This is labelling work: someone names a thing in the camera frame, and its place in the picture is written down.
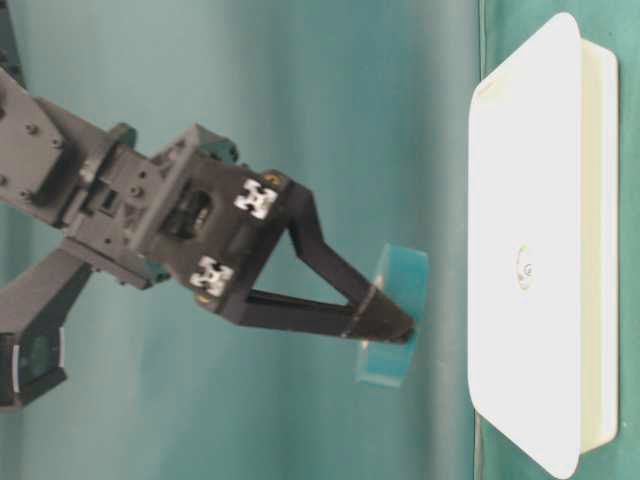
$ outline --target green cloth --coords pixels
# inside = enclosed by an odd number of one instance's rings
[[[11,1],[26,83],[151,154],[193,122],[313,189],[365,274],[427,250],[424,335],[401,389],[355,384],[356,344],[240,328],[175,282],[95,275],[66,326],[69,380],[0,414],[2,480],[470,479],[466,124],[476,0]],[[58,232],[0,210],[8,281]],[[339,300],[283,241],[259,286]]]
[[[640,3],[635,0],[484,0],[482,72],[491,72],[557,12],[575,16],[582,36],[611,49],[620,66],[620,424],[610,444],[582,456],[575,479],[632,479],[640,472]],[[501,433],[482,422],[477,478],[550,478]]]

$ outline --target small circular mark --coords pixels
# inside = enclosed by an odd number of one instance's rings
[[[33,200],[33,194],[29,190],[20,190],[19,195],[23,202],[31,203]]]
[[[143,193],[144,193],[144,190],[142,190],[142,188],[140,188],[137,185],[129,189],[129,194],[132,197],[141,197]]]
[[[27,123],[24,126],[24,129],[29,135],[35,135],[36,133],[38,133],[38,126],[35,123]]]

